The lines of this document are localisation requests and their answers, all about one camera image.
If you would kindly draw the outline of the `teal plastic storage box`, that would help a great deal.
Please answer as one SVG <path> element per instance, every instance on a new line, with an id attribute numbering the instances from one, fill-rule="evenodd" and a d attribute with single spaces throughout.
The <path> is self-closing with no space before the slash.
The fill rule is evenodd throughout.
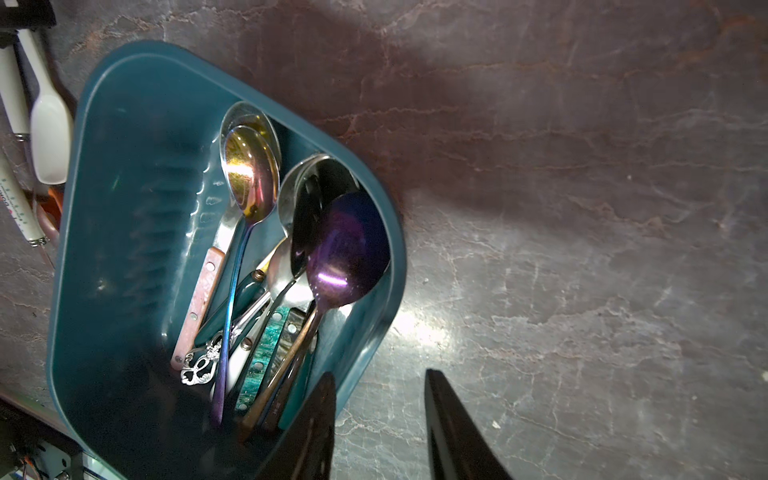
<path id="1" fill-rule="evenodd" d="M 376 203 L 391 262 L 355 304 L 328 313 L 310 378 L 344 405 L 401 305 L 407 256 L 396 208 L 372 171 L 289 109 L 178 46 L 107 55 L 82 92 L 65 192 L 48 340 L 54 404 L 78 441 L 128 479 L 252 479 L 273 438 L 209 426 L 209 391 L 170 364 L 230 193 L 217 140 L 244 101 L 276 128 L 284 168 L 337 159 Z"/>

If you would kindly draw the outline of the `gold spoon teal handle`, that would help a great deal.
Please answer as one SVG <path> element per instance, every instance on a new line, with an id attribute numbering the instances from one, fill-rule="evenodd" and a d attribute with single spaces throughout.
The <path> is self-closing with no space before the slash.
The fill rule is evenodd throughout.
<path id="1" fill-rule="evenodd" d="M 248 273 L 237 285 L 234 296 L 233 318 L 237 318 L 245 312 L 247 308 L 263 294 L 266 271 L 276 250 L 277 248 L 274 248 L 267 257 L 259 263 L 258 267 Z M 225 299 L 206 317 L 205 323 L 200 328 L 194 340 L 194 346 L 196 348 L 202 348 L 217 332 L 220 332 L 223 329 L 227 305 L 228 300 Z"/>

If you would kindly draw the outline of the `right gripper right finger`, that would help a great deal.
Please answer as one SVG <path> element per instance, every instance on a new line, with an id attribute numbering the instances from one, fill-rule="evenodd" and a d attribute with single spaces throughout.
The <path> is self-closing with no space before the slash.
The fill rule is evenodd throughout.
<path id="1" fill-rule="evenodd" d="M 512 479 L 440 370 L 426 370 L 425 410 L 432 479 Z"/>

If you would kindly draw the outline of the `Doraemon white handled spoon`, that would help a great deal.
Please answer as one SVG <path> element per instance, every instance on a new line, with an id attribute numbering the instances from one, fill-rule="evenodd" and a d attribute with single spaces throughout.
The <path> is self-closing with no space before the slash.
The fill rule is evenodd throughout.
<path id="1" fill-rule="evenodd" d="M 45 247 L 49 238 L 42 230 L 32 206 L 27 202 L 24 191 L 15 177 L 11 162 L 4 152 L 1 152 L 1 198 L 25 241 L 31 247 L 36 248 L 43 259 L 54 269 L 53 261 Z"/>

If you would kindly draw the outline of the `white plastic spoon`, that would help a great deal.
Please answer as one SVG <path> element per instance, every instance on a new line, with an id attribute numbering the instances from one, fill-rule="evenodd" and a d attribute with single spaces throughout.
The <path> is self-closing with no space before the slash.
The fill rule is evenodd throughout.
<path id="1" fill-rule="evenodd" d="M 30 140 L 37 179 L 47 185 L 66 182 L 69 171 L 73 118 L 30 29 L 18 31 L 18 39 L 37 80 L 39 93 L 33 103 Z"/>

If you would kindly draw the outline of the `purple iridescent spoon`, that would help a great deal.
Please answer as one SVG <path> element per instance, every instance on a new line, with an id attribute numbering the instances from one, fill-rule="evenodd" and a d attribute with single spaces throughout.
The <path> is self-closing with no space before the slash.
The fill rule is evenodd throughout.
<path id="1" fill-rule="evenodd" d="M 314 307 L 276 375 L 243 418 L 238 441 L 245 442 L 265 413 L 269 400 L 283 386 L 292 387 L 288 371 L 300 367 L 323 316 L 363 298 L 382 278 L 390 262 L 390 247 L 382 217 L 371 197 L 357 191 L 336 198 L 329 206 L 306 275 Z"/>

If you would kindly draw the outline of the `ornate silver spoon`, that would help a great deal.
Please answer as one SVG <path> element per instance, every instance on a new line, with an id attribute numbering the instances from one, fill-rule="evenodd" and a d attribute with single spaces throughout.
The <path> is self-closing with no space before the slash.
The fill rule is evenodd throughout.
<path id="1" fill-rule="evenodd" d="M 230 351 L 247 327 L 251 326 L 257 314 L 269 303 L 270 295 L 264 293 L 254 301 L 239 317 L 230 330 Z M 184 385 L 194 386 L 209 383 L 216 373 L 222 346 L 223 330 L 219 329 L 202 347 L 190 350 L 182 363 L 180 379 Z"/>

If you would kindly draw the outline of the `rainbow iridescent spoon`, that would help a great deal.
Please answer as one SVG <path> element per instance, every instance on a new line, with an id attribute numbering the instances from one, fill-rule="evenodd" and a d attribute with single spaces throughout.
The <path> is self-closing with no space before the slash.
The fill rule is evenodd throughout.
<path id="1" fill-rule="evenodd" d="M 274 210 L 279 183 L 279 168 L 273 150 L 267 139 L 248 125 L 235 126 L 227 133 L 223 168 L 235 204 L 242 212 L 242 231 L 234 255 L 222 345 L 211 400 L 210 423 L 214 428 L 219 428 L 223 423 L 235 295 L 245 249 L 254 226 Z"/>

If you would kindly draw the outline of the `black handled spoon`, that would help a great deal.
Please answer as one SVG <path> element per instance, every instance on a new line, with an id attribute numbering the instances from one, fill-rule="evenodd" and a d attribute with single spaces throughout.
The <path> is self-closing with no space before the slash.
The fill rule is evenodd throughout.
<path id="1" fill-rule="evenodd" d="M 267 272 L 267 285 L 272 296 L 270 312 L 279 317 L 277 344 L 265 372 L 261 392 L 268 383 L 278 376 L 278 370 L 285 363 L 285 357 L 303 328 L 306 314 L 303 309 L 312 301 L 312 293 L 306 278 L 294 278 L 292 267 L 306 264 L 306 255 L 312 235 L 317 230 L 321 217 L 322 195 L 317 177 L 312 175 L 298 189 L 293 210 L 293 233 L 299 235 L 294 241 L 286 238 L 275 252 Z"/>

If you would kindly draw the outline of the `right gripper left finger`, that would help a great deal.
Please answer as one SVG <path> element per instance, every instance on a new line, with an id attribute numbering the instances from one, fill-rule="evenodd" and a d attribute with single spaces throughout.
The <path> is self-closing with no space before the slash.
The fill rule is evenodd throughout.
<path id="1" fill-rule="evenodd" d="M 325 372 L 255 478 L 329 479 L 335 414 L 335 377 Z"/>

